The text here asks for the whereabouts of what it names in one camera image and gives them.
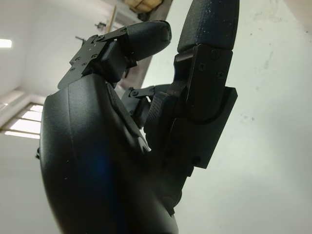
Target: window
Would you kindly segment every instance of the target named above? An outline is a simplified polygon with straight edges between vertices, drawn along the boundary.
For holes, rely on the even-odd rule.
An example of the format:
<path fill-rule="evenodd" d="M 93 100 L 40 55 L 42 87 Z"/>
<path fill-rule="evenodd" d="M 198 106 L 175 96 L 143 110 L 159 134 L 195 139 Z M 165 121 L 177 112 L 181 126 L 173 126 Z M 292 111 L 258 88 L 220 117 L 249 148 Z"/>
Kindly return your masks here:
<path fill-rule="evenodd" d="M 31 103 L 1 128 L 6 135 L 39 139 L 43 106 Z"/>

